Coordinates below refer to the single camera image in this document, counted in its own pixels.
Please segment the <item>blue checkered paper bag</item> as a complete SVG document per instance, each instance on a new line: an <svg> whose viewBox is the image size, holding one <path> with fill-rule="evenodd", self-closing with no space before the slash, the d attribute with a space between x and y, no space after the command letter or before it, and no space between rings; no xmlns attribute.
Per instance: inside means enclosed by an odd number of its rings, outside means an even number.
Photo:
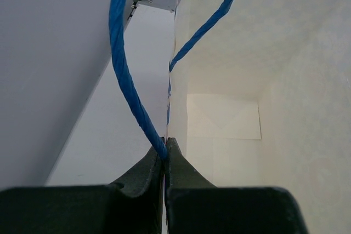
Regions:
<svg viewBox="0 0 351 234"><path fill-rule="evenodd" d="M175 138L216 187L281 187L308 233L350 233L350 0L178 0L158 135L111 0L112 64L164 163Z"/></svg>

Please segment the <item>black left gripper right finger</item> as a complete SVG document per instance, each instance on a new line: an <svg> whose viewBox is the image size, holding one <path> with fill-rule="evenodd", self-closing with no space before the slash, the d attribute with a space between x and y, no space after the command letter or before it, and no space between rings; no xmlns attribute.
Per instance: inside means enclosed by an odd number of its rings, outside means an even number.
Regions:
<svg viewBox="0 0 351 234"><path fill-rule="evenodd" d="M168 233L308 233L298 203L281 187L216 187L168 138Z"/></svg>

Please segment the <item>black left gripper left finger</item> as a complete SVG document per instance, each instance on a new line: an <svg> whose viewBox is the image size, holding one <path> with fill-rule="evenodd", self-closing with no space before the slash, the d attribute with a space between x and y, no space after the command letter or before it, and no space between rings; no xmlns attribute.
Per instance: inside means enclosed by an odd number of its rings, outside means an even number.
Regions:
<svg viewBox="0 0 351 234"><path fill-rule="evenodd" d="M1 233L161 233L163 163L153 148L107 185L1 191Z"/></svg>

